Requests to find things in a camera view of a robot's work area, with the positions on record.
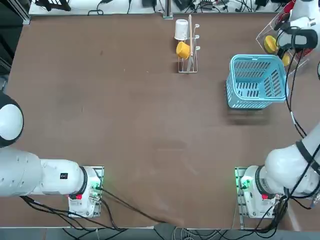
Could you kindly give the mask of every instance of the dish rack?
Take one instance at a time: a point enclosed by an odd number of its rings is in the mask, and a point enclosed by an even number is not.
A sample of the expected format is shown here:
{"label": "dish rack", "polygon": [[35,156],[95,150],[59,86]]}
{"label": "dish rack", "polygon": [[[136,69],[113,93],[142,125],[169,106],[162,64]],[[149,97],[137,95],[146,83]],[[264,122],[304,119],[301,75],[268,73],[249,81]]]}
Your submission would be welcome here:
{"label": "dish rack", "polygon": [[195,24],[192,29],[192,17],[190,14],[188,18],[189,37],[184,40],[190,46],[190,56],[188,59],[178,57],[178,72],[180,74],[195,74],[198,72],[198,51],[200,50],[200,46],[197,46],[197,39],[200,36],[195,35],[195,32],[199,27],[199,24]]}

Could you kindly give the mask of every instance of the yellow cup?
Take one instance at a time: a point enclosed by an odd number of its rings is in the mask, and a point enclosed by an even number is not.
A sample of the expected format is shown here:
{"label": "yellow cup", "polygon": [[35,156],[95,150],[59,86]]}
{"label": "yellow cup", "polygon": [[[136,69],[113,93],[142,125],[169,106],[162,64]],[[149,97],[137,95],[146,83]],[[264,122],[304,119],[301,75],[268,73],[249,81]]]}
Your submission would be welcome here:
{"label": "yellow cup", "polygon": [[190,46],[183,41],[180,41],[175,50],[179,58],[187,59],[190,55]]}

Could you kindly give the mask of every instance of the yellow object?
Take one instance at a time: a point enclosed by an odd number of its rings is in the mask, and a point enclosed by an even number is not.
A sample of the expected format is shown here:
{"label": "yellow object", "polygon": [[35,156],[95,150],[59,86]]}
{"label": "yellow object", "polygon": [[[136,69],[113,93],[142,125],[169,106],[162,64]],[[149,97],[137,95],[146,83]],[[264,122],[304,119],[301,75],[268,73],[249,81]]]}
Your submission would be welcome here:
{"label": "yellow object", "polygon": [[190,55],[190,46],[183,41],[180,41],[175,50],[179,58],[187,59]]}
{"label": "yellow object", "polygon": [[271,35],[268,35],[265,37],[263,45],[264,45],[264,49],[269,54],[274,54],[277,50],[276,39]]}
{"label": "yellow object", "polygon": [[283,58],[282,58],[282,62],[283,62],[283,65],[286,67],[289,65],[290,63],[290,56],[288,53],[285,53]]}

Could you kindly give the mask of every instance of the white cup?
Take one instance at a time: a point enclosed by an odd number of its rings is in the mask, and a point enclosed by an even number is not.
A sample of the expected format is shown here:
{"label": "white cup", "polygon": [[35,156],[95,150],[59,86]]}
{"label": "white cup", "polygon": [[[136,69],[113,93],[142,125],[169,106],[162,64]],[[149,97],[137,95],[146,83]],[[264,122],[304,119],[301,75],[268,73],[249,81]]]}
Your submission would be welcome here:
{"label": "white cup", "polygon": [[179,41],[184,41],[188,37],[188,20],[178,19],[175,21],[174,38]]}

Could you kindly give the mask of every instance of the drying rack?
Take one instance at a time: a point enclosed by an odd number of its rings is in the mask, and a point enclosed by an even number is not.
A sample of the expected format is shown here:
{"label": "drying rack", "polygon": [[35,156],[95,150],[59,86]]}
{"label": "drying rack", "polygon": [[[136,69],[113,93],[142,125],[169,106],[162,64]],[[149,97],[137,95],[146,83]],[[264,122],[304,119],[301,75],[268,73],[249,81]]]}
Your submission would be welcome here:
{"label": "drying rack", "polygon": [[[273,36],[274,38],[277,38],[278,36],[278,31],[275,31],[274,28],[275,26],[277,25],[277,23],[279,23],[288,13],[285,13],[284,10],[282,10],[281,12],[279,12],[269,23],[267,26],[265,26],[265,28],[258,34],[258,36],[256,37],[256,41],[259,43],[260,47],[263,49],[263,51],[265,51],[266,54],[269,54],[266,50],[265,50],[265,47],[264,47],[264,40],[265,40],[265,37],[267,35],[271,35]],[[303,52],[303,55],[301,56],[301,59],[300,59],[300,62],[299,62],[299,58],[300,58],[300,54],[302,53],[298,53],[295,55],[294,59],[293,59],[293,62],[292,62],[292,65],[291,65],[291,68],[290,68],[290,75],[292,73],[295,72],[295,69],[297,67],[297,71],[301,69],[302,66],[306,65],[306,63],[309,62],[310,60],[310,57],[312,55],[314,55],[315,51],[312,50],[312,51],[307,51],[304,50]],[[294,56],[294,53],[295,53],[295,50],[294,49],[289,49],[287,51],[287,53],[289,54],[289,57],[290,59]]]}
{"label": "drying rack", "polygon": [[195,74],[198,72],[198,51],[200,50],[200,46],[197,46],[197,39],[199,39],[200,36],[195,35],[195,32],[199,27],[199,24],[195,24],[193,28],[190,14],[188,17],[189,37],[184,40],[184,42],[190,46],[190,56],[188,59],[178,57],[178,72],[180,74]]}

